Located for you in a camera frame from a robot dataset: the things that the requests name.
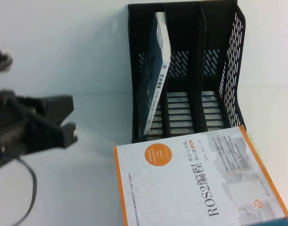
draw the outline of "white wall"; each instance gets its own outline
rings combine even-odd
[[[0,89],[131,91],[126,5],[142,2],[148,1],[0,0],[0,46],[14,58]],[[288,85],[288,0],[239,5],[247,21],[239,85]]]

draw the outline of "black file holder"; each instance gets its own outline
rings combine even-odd
[[[237,100],[245,17],[237,1],[131,4],[128,9],[132,142],[144,141],[138,137],[137,93],[154,12],[166,14],[172,57],[154,117],[157,126],[148,139],[245,126]]]

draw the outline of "orange circle label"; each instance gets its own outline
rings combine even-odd
[[[164,166],[172,159],[171,149],[163,144],[152,144],[145,151],[146,160],[154,166]]]

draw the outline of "book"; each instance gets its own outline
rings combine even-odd
[[[139,138],[145,139],[150,131],[156,106],[171,61],[171,46],[165,13],[153,16],[150,38],[145,53],[144,67],[138,91]]]
[[[115,147],[124,226],[288,226],[243,126]]]

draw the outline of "white table surface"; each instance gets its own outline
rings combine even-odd
[[[239,89],[247,131],[288,208],[288,87]],[[38,179],[22,226],[122,226],[113,146],[131,142],[132,94],[74,95],[79,141],[67,150],[25,156]],[[32,179],[16,162],[0,169],[0,226],[29,206]]]

